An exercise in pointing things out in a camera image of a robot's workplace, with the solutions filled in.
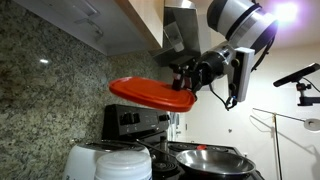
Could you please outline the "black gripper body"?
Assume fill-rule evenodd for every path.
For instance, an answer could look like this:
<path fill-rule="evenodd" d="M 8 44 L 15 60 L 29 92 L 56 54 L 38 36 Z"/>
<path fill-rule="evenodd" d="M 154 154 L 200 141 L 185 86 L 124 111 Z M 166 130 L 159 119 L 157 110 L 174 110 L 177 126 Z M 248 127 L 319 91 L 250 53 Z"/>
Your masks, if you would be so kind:
<path fill-rule="evenodd" d="M 192 78 L 200 82 L 200 89 L 224 74 L 224 61 L 225 57 L 215 51 L 207 51 L 196 60 Z"/>

